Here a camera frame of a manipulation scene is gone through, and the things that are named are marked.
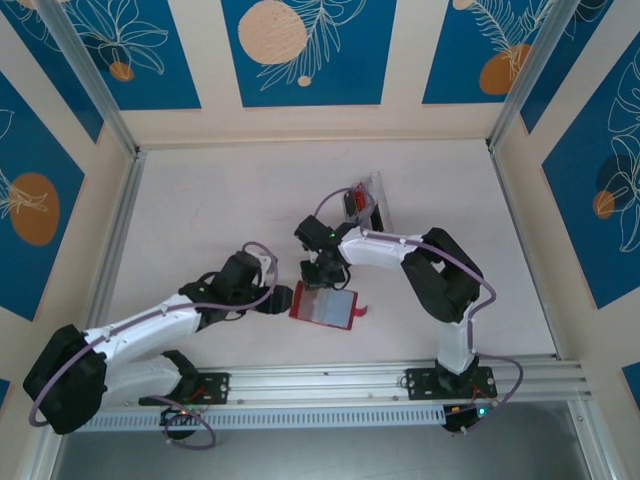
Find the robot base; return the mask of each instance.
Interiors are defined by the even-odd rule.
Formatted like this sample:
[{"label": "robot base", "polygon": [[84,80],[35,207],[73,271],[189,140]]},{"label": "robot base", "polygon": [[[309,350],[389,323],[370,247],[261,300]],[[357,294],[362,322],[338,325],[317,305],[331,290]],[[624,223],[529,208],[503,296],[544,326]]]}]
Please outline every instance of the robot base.
[{"label": "robot base", "polygon": [[489,367],[476,367],[471,374],[452,386],[441,368],[410,368],[406,370],[409,400],[460,400],[475,399],[478,393],[484,398],[496,398],[498,391]]},{"label": "robot base", "polygon": [[[226,405],[229,392],[228,373],[199,373],[195,381],[193,393],[186,398],[175,392],[166,398],[183,405]],[[141,398],[138,402],[142,406],[166,406],[154,398]]]}]

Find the white table surface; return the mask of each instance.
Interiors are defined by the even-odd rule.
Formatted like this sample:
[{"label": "white table surface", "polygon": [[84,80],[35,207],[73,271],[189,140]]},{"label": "white table surface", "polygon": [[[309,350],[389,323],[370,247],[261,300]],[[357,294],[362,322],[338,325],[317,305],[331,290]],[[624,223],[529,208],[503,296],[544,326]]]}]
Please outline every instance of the white table surface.
[{"label": "white table surface", "polygon": [[[498,291],[478,315],[478,351],[554,353],[523,253],[482,140],[326,141],[149,152],[108,321],[154,306],[217,270],[247,240],[279,257],[292,288],[306,258],[293,236],[329,192],[381,172],[396,233],[447,230]],[[339,198],[321,220],[342,220]],[[369,312],[343,331],[249,313],[174,342],[198,367],[435,358],[436,321],[403,274],[353,267],[349,285]]]}]

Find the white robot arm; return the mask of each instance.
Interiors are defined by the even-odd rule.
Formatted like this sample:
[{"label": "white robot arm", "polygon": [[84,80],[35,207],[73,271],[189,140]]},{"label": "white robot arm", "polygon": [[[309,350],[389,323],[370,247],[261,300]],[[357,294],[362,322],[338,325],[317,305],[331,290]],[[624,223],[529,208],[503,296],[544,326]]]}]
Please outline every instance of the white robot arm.
[{"label": "white robot arm", "polygon": [[[311,252],[312,260],[300,265],[307,289],[335,287],[355,265],[404,272],[424,309],[438,320],[438,365],[454,377],[464,377],[477,365],[469,344],[466,312],[479,297],[480,283],[452,262],[462,263],[478,276],[482,273],[444,230],[399,236],[344,223],[334,231],[309,216],[295,235]],[[442,251],[445,258],[419,248],[423,244],[436,247],[434,250]],[[444,267],[438,271],[435,265],[442,261]]]},{"label": "white robot arm", "polygon": [[[266,314],[288,310],[293,291],[275,285],[269,294],[264,285],[271,263],[270,256],[239,251],[220,272],[203,275],[145,312],[85,332],[73,325],[59,329],[23,382],[25,391],[36,401],[45,388],[50,389],[39,409],[58,434],[81,427],[100,408],[152,395],[188,398],[199,388],[198,371],[180,352],[163,348],[226,320],[229,310],[243,315],[245,305],[254,304],[253,309]],[[149,319],[136,323],[142,318]],[[65,363],[94,343],[53,386],[46,387]],[[141,360],[142,356],[151,358]]]}]

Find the orange circle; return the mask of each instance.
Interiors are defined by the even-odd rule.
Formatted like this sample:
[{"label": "orange circle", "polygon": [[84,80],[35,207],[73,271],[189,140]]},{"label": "orange circle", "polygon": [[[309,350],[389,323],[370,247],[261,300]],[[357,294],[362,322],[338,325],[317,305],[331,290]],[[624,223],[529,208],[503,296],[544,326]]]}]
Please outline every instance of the orange circle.
[{"label": "orange circle", "polygon": [[529,55],[531,45],[520,44],[500,52],[489,60],[480,73],[480,88],[488,95],[509,93],[516,74]]},{"label": "orange circle", "polygon": [[9,213],[13,229],[31,245],[46,245],[53,239],[60,219],[56,187],[39,173],[23,173],[11,184]]},{"label": "orange circle", "polygon": [[596,198],[593,199],[593,210],[598,218],[603,220],[609,218],[615,210],[615,198],[611,192],[603,190],[598,192]]},{"label": "orange circle", "polygon": [[238,23],[245,53],[262,65],[293,60],[307,45],[307,29],[300,15],[279,0],[255,3]]},{"label": "orange circle", "polygon": [[109,73],[113,75],[116,80],[121,82],[129,82],[133,80],[133,69],[122,62],[113,62],[109,66]]}]

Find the metal bracket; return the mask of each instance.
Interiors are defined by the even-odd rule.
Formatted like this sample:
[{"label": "metal bracket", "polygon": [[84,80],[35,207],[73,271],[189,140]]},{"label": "metal bracket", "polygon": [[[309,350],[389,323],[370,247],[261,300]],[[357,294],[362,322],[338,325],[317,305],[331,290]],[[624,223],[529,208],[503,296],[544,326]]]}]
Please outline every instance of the metal bracket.
[{"label": "metal bracket", "polygon": [[[225,372],[201,373],[196,380],[196,390],[189,398],[177,398],[168,395],[169,400],[185,405],[226,405],[229,395],[229,379],[231,375]],[[138,402],[142,406],[166,405],[153,398],[141,398]]]},{"label": "metal bracket", "polygon": [[435,368],[410,368],[406,370],[406,389],[409,400],[452,400],[496,398],[498,390],[490,367],[478,367],[462,389],[445,390],[438,380]]}]

